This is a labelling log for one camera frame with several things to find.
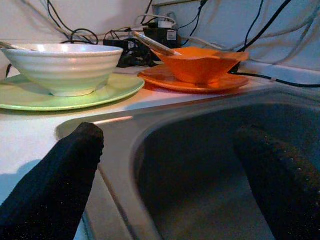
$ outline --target ribbed ceramic bowl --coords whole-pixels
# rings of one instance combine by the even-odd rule
[[[16,44],[2,52],[22,75],[59,97],[87,95],[107,84],[122,48],[84,44]]]

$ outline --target spoon handle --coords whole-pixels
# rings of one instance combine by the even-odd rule
[[[133,32],[133,35],[135,37],[138,38],[138,40],[146,45],[148,48],[160,53],[160,54],[163,54],[163,55],[166,55],[166,56],[174,56],[174,55],[177,55],[177,56],[181,56],[181,54],[177,51],[174,51],[172,50],[171,48],[168,48],[166,47],[165,45],[162,45],[161,43],[145,36],[145,35],[142,35],[141,33],[139,32],[136,32],[134,31]]]
[[[8,42],[0,41],[0,47],[5,48],[5,49],[16,49],[16,50],[23,50],[23,51],[34,51],[32,49],[24,48],[21,46],[15,46],[12,45]]]

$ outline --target orange plate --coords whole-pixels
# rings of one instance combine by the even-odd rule
[[[176,79],[173,73],[165,65],[155,66],[146,69],[138,74],[147,83],[171,89],[179,92],[188,93],[217,93],[222,91],[238,89],[248,84],[249,80],[244,76],[224,74],[218,82],[209,84],[186,83]]]

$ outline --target stainless steel sink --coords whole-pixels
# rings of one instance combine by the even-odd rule
[[[320,169],[320,98],[275,87],[68,121],[103,129],[105,148],[86,208],[96,239],[274,239],[232,136],[258,125]]]

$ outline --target orange bowl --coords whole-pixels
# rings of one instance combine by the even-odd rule
[[[247,52],[222,52],[194,46],[174,50],[182,55],[166,56],[153,52],[178,80],[192,84],[218,82],[220,76],[249,57]]]

